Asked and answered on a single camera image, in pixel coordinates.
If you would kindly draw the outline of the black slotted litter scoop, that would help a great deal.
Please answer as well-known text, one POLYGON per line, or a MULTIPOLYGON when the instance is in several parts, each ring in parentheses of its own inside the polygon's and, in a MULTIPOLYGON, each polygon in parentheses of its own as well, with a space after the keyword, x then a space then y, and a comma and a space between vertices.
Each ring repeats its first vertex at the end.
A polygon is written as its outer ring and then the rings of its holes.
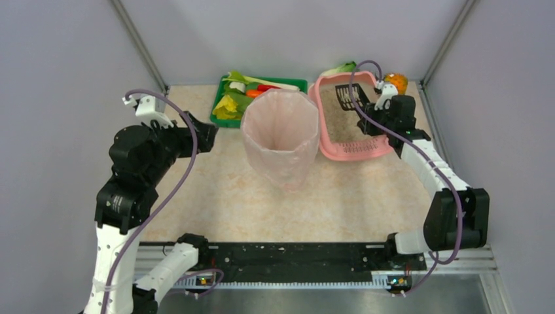
POLYGON ((356 105, 362 109, 370 105, 370 100, 360 84, 353 83, 351 89, 355 102, 353 102, 351 94, 349 93, 349 84, 335 86, 336 97, 343 111, 355 111, 356 105))

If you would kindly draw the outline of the pink plastic trash bag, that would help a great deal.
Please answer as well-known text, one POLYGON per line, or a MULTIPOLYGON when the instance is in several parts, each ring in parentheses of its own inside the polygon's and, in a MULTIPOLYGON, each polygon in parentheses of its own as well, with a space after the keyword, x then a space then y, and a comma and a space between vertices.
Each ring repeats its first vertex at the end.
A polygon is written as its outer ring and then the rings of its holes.
POLYGON ((319 109, 303 92, 271 89, 247 106, 240 130, 249 165, 274 186, 300 190, 319 150, 319 109))

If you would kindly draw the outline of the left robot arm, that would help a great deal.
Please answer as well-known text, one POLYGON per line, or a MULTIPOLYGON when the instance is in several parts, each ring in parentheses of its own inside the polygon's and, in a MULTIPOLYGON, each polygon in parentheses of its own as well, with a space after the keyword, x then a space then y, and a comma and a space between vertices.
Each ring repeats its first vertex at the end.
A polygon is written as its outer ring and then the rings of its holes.
POLYGON ((187 126, 158 122, 121 129, 109 149, 112 175, 96 196, 97 256, 85 313, 156 313, 163 297, 207 251, 207 239, 185 234, 148 274, 135 279, 144 227, 153 218, 156 187, 180 158, 213 148, 218 127, 190 113, 187 126))

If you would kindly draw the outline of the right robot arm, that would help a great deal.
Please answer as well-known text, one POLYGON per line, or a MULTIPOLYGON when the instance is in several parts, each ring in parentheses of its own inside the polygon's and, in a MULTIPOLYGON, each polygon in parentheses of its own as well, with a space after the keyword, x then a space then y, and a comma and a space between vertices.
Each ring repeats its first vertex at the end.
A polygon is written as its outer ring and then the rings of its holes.
POLYGON ((457 252, 485 246, 489 194, 460 179, 436 151, 431 137, 416 127, 416 101, 393 96, 382 109, 367 100, 358 108, 358 126, 367 135, 385 135, 389 146, 407 163, 431 197, 422 226, 391 234, 397 254, 457 252))

